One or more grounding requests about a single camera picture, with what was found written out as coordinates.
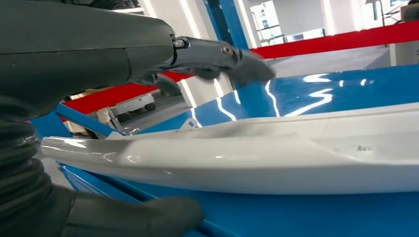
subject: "white machine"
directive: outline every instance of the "white machine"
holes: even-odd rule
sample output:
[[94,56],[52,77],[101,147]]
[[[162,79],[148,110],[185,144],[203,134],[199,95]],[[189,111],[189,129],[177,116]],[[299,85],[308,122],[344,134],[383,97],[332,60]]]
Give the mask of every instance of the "white machine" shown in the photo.
[[115,116],[118,116],[142,108],[145,108],[147,111],[153,111],[156,109],[156,104],[154,103],[154,97],[152,94],[141,95],[130,100],[120,102],[111,107],[111,111]]

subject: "white wall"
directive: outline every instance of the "white wall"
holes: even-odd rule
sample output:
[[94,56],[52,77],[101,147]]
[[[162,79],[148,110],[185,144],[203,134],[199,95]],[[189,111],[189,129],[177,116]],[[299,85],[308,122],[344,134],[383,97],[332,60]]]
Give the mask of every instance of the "white wall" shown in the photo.
[[[190,36],[201,39],[217,39],[210,17],[205,10],[204,3],[199,0],[138,0],[144,8],[144,14],[155,16],[169,23],[177,36]],[[189,8],[190,15],[186,15],[184,8]]]
[[393,43],[390,45],[391,66],[419,63],[419,41]]
[[[377,1],[377,20],[374,20],[373,3],[365,4],[366,0],[321,0],[323,18],[328,35],[341,34],[351,31],[359,31],[382,26],[381,5]],[[406,2],[390,6],[389,1],[382,0],[383,11],[387,13]],[[400,14],[393,15],[400,19]],[[392,25],[396,21],[388,18],[386,25]]]
[[319,0],[274,0],[284,35],[294,35],[324,27]]
[[[214,27],[202,0],[138,0],[146,16],[157,17],[170,24],[177,36],[217,40]],[[218,93],[213,80],[190,77],[178,83],[187,105],[199,106],[215,99]],[[219,79],[223,94],[232,91],[228,78]]]

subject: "wheel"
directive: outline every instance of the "wheel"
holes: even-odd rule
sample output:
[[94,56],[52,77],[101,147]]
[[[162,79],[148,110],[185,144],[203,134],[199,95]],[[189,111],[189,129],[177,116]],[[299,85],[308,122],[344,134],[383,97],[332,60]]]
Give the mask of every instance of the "wheel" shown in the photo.
[[154,103],[150,103],[150,104],[148,104],[148,105],[145,105],[144,107],[145,107],[145,109],[146,109],[147,111],[153,111],[153,110],[155,110],[155,109],[156,109],[156,104],[154,104]]
[[134,110],[134,111],[130,111],[131,113],[138,113],[138,112],[141,112],[141,110],[142,110],[143,108],[139,108],[139,109],[136,109],[136,110]]
[[129,114],[124,113],[124,114],[117,115],[117,119],[119,122],[125,122],[129,119]]
[[160,91],[169,95],[181,95],[179,86],[172,79],[166,79],[162,76],[156,81],[156,86]]

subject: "robotic arm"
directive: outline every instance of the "robotic arm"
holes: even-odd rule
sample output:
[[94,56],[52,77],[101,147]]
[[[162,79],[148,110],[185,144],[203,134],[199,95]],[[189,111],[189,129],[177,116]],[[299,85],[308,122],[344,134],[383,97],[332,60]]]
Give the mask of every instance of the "robotic arm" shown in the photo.
[[66,95],[164,71],[245,84],[273,78],[268,66],[224,42],[176,38],[160,19],[83,6],[4,1],[0,29],[1,236],[179,237],[202,221],[185,197],[133,205],[52,185],[24,121]]

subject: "blue frame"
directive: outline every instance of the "blue frame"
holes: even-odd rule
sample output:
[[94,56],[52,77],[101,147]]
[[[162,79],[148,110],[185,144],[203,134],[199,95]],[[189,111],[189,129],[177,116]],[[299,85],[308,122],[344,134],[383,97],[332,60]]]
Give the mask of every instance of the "blue frame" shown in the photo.
[[210,5],[208,3],[208,0],[203,0],[203,1],[204,1],[205,8],[207,9],[207,13],[208,13],[209,19],[210,19],[210,21],[212,23],[212,27],[214,28],[215,35],[217,35],[217,39],[218,40],[222,40],[220,29],[218,28],[218,24],[215,21],[214,14],[211,11],[211,8],[210,8]]
[[225,20],[233,38],[234,46],[242,49],[249,49],[242,24],[234,4],[234,0],[220,0]]
[[69,165],[62,165],[59,167],[64,176],[70,182],[75,190],[99,194],[107,197],[112,197],[121,201],[130,203],[139,203],[140,201],[121,192],[99,180],[98,178],[88,174],[86,171],[71,167]]
[[59,116],[105,136],[109,136],[111,132],[118,132],[109,126],[101,124],[89,116],[60,103],[51,113],[34,118],[30,121],[36,128],[37,136],[39,138],[47,136],[72,137]]

